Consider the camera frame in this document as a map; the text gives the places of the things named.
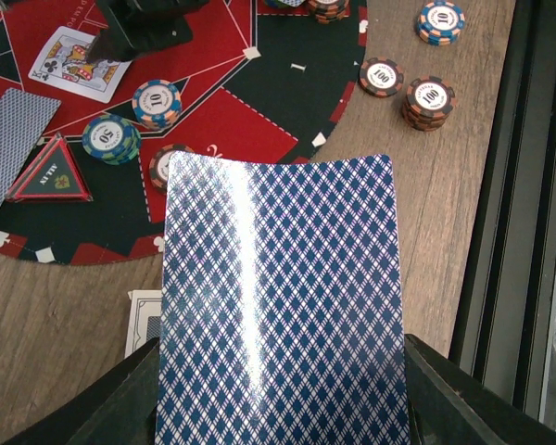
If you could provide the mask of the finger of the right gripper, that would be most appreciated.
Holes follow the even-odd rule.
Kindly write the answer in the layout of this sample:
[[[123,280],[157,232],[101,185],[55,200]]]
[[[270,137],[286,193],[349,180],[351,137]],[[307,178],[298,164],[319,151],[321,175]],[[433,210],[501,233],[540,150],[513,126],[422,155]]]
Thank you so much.
[[[208,0],[98,1],[107,27],[90,43],[86,60],[128,62],[138,57],[191,42],[193,32],[185,15]]]

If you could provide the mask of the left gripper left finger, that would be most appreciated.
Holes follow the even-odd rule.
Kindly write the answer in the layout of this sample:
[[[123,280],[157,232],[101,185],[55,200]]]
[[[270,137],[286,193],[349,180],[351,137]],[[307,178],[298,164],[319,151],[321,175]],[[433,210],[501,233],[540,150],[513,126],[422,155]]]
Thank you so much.
[[[103,375],[8,444],[152,444],[158,400],[159,339]]]

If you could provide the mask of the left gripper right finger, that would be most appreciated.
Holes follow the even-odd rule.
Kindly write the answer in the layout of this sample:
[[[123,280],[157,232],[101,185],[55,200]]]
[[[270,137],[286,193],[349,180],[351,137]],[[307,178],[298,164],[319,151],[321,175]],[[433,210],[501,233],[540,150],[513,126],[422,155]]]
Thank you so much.
[[[415,335],[404,336],[412,444],[556,444],[517,410]]]

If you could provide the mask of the king of clubs card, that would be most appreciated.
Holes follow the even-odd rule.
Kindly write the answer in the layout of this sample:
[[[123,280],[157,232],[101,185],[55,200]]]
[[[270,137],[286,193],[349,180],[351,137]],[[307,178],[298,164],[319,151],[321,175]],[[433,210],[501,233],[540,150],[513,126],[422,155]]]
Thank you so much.
[[[75,95],[108,103],[131,63],[109,59],[88,63],[86,57],[94,39],[86,32],[60,26],[33,62],[28,77]]]

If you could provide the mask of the dealt blue card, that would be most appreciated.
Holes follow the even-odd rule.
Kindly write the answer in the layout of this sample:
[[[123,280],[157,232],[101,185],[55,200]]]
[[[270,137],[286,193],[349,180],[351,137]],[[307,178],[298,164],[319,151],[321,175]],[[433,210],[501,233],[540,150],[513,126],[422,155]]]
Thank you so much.
[[[61,101],[7,89],[0,98],[0,207]]]

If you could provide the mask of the black triangular dealer button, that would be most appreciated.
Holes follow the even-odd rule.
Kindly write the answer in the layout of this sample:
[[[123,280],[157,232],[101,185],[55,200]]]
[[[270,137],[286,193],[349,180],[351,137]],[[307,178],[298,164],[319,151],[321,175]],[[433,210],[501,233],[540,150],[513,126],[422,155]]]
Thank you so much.
[[[56,133],[8,189],[6,201],[86,201],[93,197],[66,139]]]

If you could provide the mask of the blue backed card deck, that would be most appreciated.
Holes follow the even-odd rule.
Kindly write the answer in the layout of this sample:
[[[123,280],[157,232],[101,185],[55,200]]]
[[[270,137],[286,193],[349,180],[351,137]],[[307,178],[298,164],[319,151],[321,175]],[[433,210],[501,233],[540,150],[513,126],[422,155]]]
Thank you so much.
[[[388,156],[169,163],[158,444],[411,440]]]

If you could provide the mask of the orange black chip bottom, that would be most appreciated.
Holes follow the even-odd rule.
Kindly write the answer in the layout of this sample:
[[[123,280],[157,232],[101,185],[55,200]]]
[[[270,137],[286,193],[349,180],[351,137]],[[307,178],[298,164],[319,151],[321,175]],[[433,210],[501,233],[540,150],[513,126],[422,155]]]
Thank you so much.
[[[306,8],[319,23],[328,24],[341,20],[347,12],[348,0],[309,0]]]

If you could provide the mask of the orange black chip stack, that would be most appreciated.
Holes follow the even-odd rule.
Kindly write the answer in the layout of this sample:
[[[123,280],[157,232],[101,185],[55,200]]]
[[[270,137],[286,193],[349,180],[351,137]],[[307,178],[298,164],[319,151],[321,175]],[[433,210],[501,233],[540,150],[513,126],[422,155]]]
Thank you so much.
[[[432,132],[445,124],[457,103],[448,82],[433,75],[423,76],[409,83],[401,115],[413,129]]]

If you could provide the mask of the white playing card box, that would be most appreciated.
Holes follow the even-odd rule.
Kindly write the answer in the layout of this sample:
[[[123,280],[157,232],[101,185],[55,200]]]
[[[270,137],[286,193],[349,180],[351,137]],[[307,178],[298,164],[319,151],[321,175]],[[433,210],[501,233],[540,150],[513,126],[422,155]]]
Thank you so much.
[[[128,358],[152,338],[160,335],[161,291],[128,292],[131,301],[124,357]]]

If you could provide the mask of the round red black poker mat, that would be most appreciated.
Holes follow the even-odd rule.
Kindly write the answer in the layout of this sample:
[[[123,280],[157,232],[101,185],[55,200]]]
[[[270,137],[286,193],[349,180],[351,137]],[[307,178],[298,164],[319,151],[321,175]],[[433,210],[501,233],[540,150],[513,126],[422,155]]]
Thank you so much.
[[[104,264],[163,249],[165,195],[151,172],[169,150],[256,163],[305,163],[352,94],[368,8],[321,22],[305,6],[210,1],[186,17],[192,39],[127,64],[85,63],[107,26],[94,1],[0,9],[0,99],[30,105],[0,122],[21,135],[57,102],[0,207],[0,254]]]

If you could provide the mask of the black aluminium front rail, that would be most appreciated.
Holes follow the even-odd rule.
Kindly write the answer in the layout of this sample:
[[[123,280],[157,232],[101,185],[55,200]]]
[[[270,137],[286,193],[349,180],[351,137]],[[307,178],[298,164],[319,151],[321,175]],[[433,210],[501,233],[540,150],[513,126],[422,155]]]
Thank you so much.
[[[519,1],[449,357],[556,423],[556,1]]]

